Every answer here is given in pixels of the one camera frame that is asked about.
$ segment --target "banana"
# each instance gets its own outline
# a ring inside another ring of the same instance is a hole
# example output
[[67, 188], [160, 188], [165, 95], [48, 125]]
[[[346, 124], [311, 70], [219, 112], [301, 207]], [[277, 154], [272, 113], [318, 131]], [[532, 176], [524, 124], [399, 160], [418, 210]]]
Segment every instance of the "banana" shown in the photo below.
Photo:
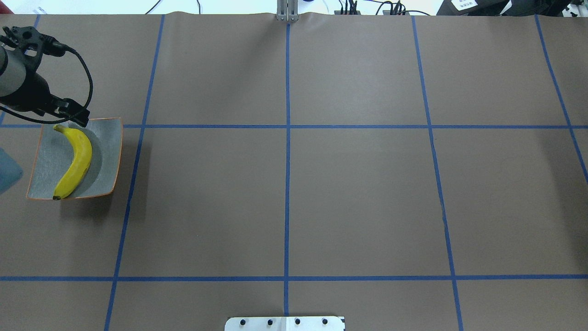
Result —
[[92, 160], [92, 144], [81, 130], [63, 125], [55, 125], [53, 130], [64, 134], [73, 147], [73, 161], [53, 193], [53, 200], [61, 200], [70, 195], [86, 175]]

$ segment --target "blue tape line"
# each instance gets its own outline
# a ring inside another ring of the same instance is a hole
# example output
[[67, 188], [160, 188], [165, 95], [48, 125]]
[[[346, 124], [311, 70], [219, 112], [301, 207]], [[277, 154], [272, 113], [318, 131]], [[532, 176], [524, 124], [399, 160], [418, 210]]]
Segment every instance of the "blue tape line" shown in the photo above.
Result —
[[0, 282], [112, 282], [113, 277], [0, 276]]
[[541, 46], [543, 47], [543, 55], [545, 56], [545, 62], [547, 62], [547, 68], [549, 69], [549, 74], [553, 80], [553, 86], [555, 86], [555, 91], [557, 92], [557, 98], [559, 99], [559, 104], [562, 106], [563, 116], [566, 118], [566, 123], [570, 127], [570, 135], [572, 136], [572, 141], [574, 142], [574, 148], [576, 149], [576, 154], [578, 155], [578, 159], [580, 160], [580, 166], [582, 167], [582, 172], [584, 172], [584, 179], [588, 183], [588, 171], [586, 170], [586, 164], [584, 163], [584, 158], [582, 157], [582, 152], [580, 151], [580, 147], [578, 146], [578, 142], [576, 140], [576, 135], [574, 134], [574, 129], [571, 127], [572, 122], [570, 121], [570, 116], [567, 113], [566, 104], [563, 102], [562, 93], [559, 90], [559, 84], [557, 84], [557, 79], [555, 78], [555, 73], [553, 72], [553, 67], [551, 65], [551, 61], [549, 60], [549, 54], [547, 53], [547, 47], [545, 46], [545, 39], [543, 39], [543, 31], [541, 30], [541, 23], [539, 22], [539, 16], [535, 14], [535, 24], [537, 25], [537, 32], [539, 33], [539, 39], [541, 40]]
[[588, 274], [476, 274], [455, 276], [457, 280], [588, 279]]
[[290, 126], [293, 129], [426, 129], [428, 126], [421, 124], [408, 125], [386, 125], [386, 124], [365, 124], [365, 125], [348, 125], [348, 124], [295, 124]]
[[118, 246], [118, 253], [116, 255], [116, 265], [114, 270], [114, 279], [112, 281], [111, 295], [108, 302], [108, 310], [106, 312], [106, 321], [104, 323], [104, 331], [110, 328], [110, 321], [112, 316], [112, 308], [114, 307], [114, 298], [116, 296], [116, 283], [121, 269], [122, 251], [125, 245], [126, 229], [129, 224], [129, 214], [131, 212], [131, 202], [133, 200], [133, 193], [135, 191], [135, 181], [137, 178], [137, 169], [139, 168], [139, 160], [141, 159], [141, 148], [143, 146], [143, 136], [145, 135], [145, 123], [147, 122], [147, 115], [149, 114], [149, 102], [151, 98], [151, 90], [153, 88], [153, 80], [155, 79], [155, 71], [157, 69], [157, 59], [159, 55], [159, 46], [161, 44], [161, 36], [163, 34], [163, 23], [165, 22], [165, 15], [161, 15], [159, 23], [159, 32], [157, 36], [157, 44], [155, 46], [155, 55], [153, 56], [153, 66], [151, 68], [151, 77], [149, 79], [149, 87], [147, 89], [147, 97], [145, 100], [145, 110], [143, 111], [143, 121], [141, 133], [139, 134], [139, 142], [137, 144], [137, 152], [135, 155], [135, 164], [133, 165], [133, 174], [131, 177], [131, 186], [129, 188], [129, 196], [126, 201], [125, 219], [122, 224], [121, 240]]
[[284, 316], [289, 316], [290, 276], [290, 24], [286, 25], [286, 192], [284, 203]]
[[569, 129], [567, 125], [452, 125], [452, 124], [435, 124], [431, 125], [434, 129]]
[[0, 128], [40, 128], [40, 124], [2, 124]]
[[394, 282], [402, 280], [452, 279], [452, 276], [290, 276], [291, 282]]
[[427, 125], [429, 126], [429, 141], [431, 144], [431, 153], [433, 154], [433, 166], [435, 168], [435, 179], [437, 181], [437, 192], [439, 194], [439, 202], [441, 203], [441, 213], [443, 217], [443, 227], [445, 228], [445, 245], [447, 248], [447, 259], [449, 260], [449, 271], [453, 277], [453, 300], [455, 301], [455, 311], [457, 315], [457, 326], [460, 331], [463, 331], [462, 309], [459, 303], [459, 292], [457, 290], [457, 281], [455, 280], [455, 266], [453, 265], [453, 252], [451, 249], [451, 239], [449, 238], [449, 226], [447, 225], [447, 214], [445, 212], [445, 200], [443, 199], [443, 188], [441, 186], [441, 176], [439, 174], [439, 164], [437, 162], [437, 151], [435, 150], [435, 138], [433, 137], [433, 127], [431, 124], [431, 114], [429, 112], [429, 102], [427, 98], [427, 90], [425, 87], [425, 75], [423, 73], [423, 62], [420, 56], [419, 37], [416, 30], [415, 17], [411, 16], [412, 32], [415, 36], [416, 58], [419, 64], [420, 86], [423, 93], [423, 103], [425, 105], [425, 114], [427, 117]]
[[118, 277], [119, 282], [283, 282], [282, 276]]
[[285, 125], [264, 124], [145, 124], [145, 128], [284, 129]]
[[39, 27], [39, 21], [41, 20], [41, 15], [37, 14], [37, 17], [35, 18], [35, 24], [33, 25], [33, 27], [35, 29], [37, 29], [37, 27]]

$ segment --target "grid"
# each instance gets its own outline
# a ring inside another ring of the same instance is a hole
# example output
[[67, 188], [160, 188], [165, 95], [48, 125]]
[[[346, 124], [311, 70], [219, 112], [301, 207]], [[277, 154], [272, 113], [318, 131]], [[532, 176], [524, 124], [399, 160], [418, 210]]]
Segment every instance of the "grid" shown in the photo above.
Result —
[[[35, 26], [38, 25], [40, 15], [37, 16]], [[443, 198], [443, 187], [442, 187], [442, 175], [439, 171], [439, 165], [437, 162], [437, 151], [435, 148], [434, 130], [439, 129], [541, 129], [541, 130], [568, 130], [572, 138], [574, 149], [578, 156], [578, 161], [582, 167], [582, 171], [586, 181], [588, 182], [588, 172], [584, 163], [580, 147], [576, 140], [575, 130], [588, 129], [588, 125], [572, 125], [570, 117], [567, 113], [566, 106], [563, 101], [562, 94], [560, 92], [557, 79], [553, 72], [552, 65], [549, 60], [546, 43], [543, 39], [543, 33], [539, 22], [539, 17], [535, 16], [535, 22], [537, 25], [538, 36], [543, 47], [543, 52], [546, 60], [549, 74], [553, 80], [553, 85], [556, 90], [559, 103], [561, 105], [566, 125], [436, 125], [432, 123], [429, 104], [426, 91], [426, 75], [423, 72], [423, 64], [421, 60], [421, 53], [419, 48], [419, 39], [417, 34], [417, 24], [414, 17], [412, 17], [412, 29], [415, 42], [415, 51], [417, 57], [417, 63], [419, 68], [419, 78], [422, 88], [422, 98], [425, 106], [426, 113], [426, 125], [294, 125], [290, 121], [290, 25], [286, 26], [286, 57], [285, 57], [285, 68], [286, 68], [286, 81], [285, 81], [285, 94], [286, 94], [286, 124], [285, 125], [238, 125], [238, 124], [148, 124], [147, 116], [149, 113], [149, 103], [151, 100], [151, 92], [153, 88], [153, 81], [155, 78], [156, 67], [158, 62], [158, 54], [161, 45], [163, 26], [165, 22], [165, 16], [161, 16], [159, 25], [158, 39], [155, 47], [155, 54], [153, 56], [153, 63], [151, 69], [151, 77], [149, 80], [149, 87], [147, 92], [147, 98], [145, 101], [145, 108], [143, 112], [142, 122], [140, 124], [125, 124], [125, 128], [137, 128], [140, 129], [139, 141], [136, 148], [135, 162], [133, 165], [133, 172], [131, 177], [131, 185], [128, 193], [128, 199], [126, 202], [125, 218], [123, 221], [120, 243], [118, 247], [118, 254], [116, 258], [115, 271], [111, 277], [85, 277], [85, 276], [0, 276], [0, 281], [10, 282], [108, 282], [112, 283], [110, 298], [108, 302], [108, 311], [106, 314], [104, 329], [108, 330], [110, 327], [110, 321], [112, 317], [112, 311], [115, 304], [115, 295], [118, 282], [281, 282], [283, 283], [283, 311], [286, 316], [289, 315], [289, 282], [294, 281], [306, 281], [306, 282], [346, 282], [346, 281], [362, 281], [362, 282], [393, 282], [393, 281], [434, 281], [434, 280], [445, 280], [452, 282], [453, 298], [455, 302], [455, 312], [457, 318], [457, 325], [459, 330], [464, 330], [462, 321], [462, 312], [460, 308], [459, 291], [457, 281], [467, 280], [540, 280], [540, 279], [551, 279], [551, 280], [564, 280], [564, 279], [588, 279], [588, 274], [456, 274], [453, 263], [453, 253], [450, 239], [450, 229], [447, 224], [447, 215], [445, 210], [445, 201]], [[4, 113], [0, 115], [0, 128], [39, 128], [40, 125], [36, 124], [3, 124]], [[129, 214], [131, 212], [132, 199], [135, 189], [136, 176], [139, 167], [139, 160], [141, 157], [141, 151], [143, 146], [143, 138], [146, 129], [150, 128], [200, 128], [200, 129], [216, 129], [216, 128], [240, 128], [240, 129], [280, 129], [284, 130], [286, 134], [286, 155], [285, 155], [285, 205], [284, 205], [284, 265], [283, 265], [283, 276], [228, 276], [228, 277], [125, 277], [120, 276], [121, 260], [123, 255], [123, 248], [126, 239], [127, 226], [129, 221]], [[333, 130], [344, 130], [344, 129], [383, 129], [383, 130], [394, 130], [394, 129], [423, 129], [427, 130], [430, 142], [431, 156], [433, 166], [435, 169], [435, 179], [437, 186], [437, 193], [439, 196], [439, 203], [442, 211], [442, 221], [444, 227], [445, 243], [448, 256], [449, 264], [449, 275], [435, 275], [435, 276], [291, 276], [289, 272], [289, 230], [290, 230], [290, 139], [292, 130], [298, 129], [333, 129]]]

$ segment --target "metal bracket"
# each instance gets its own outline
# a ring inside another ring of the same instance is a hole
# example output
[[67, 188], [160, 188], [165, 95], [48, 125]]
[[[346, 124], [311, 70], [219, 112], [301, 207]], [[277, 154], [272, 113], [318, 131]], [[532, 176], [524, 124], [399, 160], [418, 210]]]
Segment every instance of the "metal bracket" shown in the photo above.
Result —
[[225, 331], [345, 331], [345, 317], [233, 317]]
[[276, 19], [288, 23], [298, 21], [298, 0], [278, 0]]

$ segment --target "cable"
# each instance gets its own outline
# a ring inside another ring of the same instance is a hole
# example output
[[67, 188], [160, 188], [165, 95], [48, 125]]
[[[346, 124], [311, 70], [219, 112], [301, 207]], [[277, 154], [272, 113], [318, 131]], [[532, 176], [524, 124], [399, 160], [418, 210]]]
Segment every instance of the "cable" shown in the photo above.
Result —
[[329, 5], [327, 5], [327, 2], [325, 0], [323, 0], [323, 4], [325, 4], [325, 7], [327, 7], [327, 14], [329, 14], [330, 13]]
[[78, 111], [76, 114], [68, 116], [66, 118], [63, 118], [61, 120], [56, 120], [56, 121], [44, 121], [44, 120], [37, 120], [36, 118], [31, 118], [31, 117], [27, 117], [24, 115], [20, 115], [19, 113], [12, 111], [6, 107], [4, 107], [3, 105], [0, 105], [0, 110], [7, 112], [8, 114], [14, 116], [14, 117], [18, 117], [22, 120], [25, 121], [29, 121], [29, 122], [33, 122], [33, 123], [39, 123], [39, 124], [60, 124], [60, 123], [64, 123], [67, 122], [75, 117], [77, 117], [79, 114], [82, 114], [84, 111], [87, 110], [88, 106], [90, 105], [90, 101], [92, 101], [92, 94], [94, 92], [94, 83], [92, 81], [92, 76], [90, 75], [90, 70], [88, 69], [88, 66], [86, 65], [86, 62], [83, 60], [82, 56], [73, 48], [66, 46], [66, 51], [70, 52], [71, 54], [74, 54], [79, 62], [82, 64], [83, 70], [86, 72], [86, 75], [88, 76], [88, 84], [89, 84], [89, 89], [88, 89], [88, 98], [86, 99], [86, 103], [83, 105], [82, 109], [80, 111]]
[[422, 11], [401, 11], [401, 12], [398, 12], [398, 14], [397, 14], [397, 15], [402, 15], [402, 14], [404, 14], [405, 12], [420, 12], [421, 14], [425, 14], [425, 15], [427, 15], [427, 16], [431, 16], [430, 14], [427, 14], [427, 13], [425, 13], [425, 12], [422, 12]]
[[157, 5], [159, 5], [159, 3], [161, 2], [161, 0], [157, 0], [157, 3], [155, 5], [153, 5], [153, 7], [151, 7], [150, 10], [148, 10], [145, 15], [147, 15], [148, 13], [150, 13], [155, 7], [157, 7]]
[[394, 6], [394, 4], [392, 3], [392, 1], [384, 1], [380, 3], [380, 7], [377, 8], [376, 11], [376, 15], [380, 13], [380, 9], [382, 9], [382, 6], [384, 6], [385, 4], [389, 4], [390, 5], [390, 11], [392, 11], [392, 6]]
[[405, 11], [406, 10], [406, 6], [404, 6], [403, 4], [400, 3], [400, 1], [398, 1], [396, 3], [396, 5], [394, 6], [394, 9], [390, 11], [390, 15], [401, 15], [399, 14], [401, 11]]

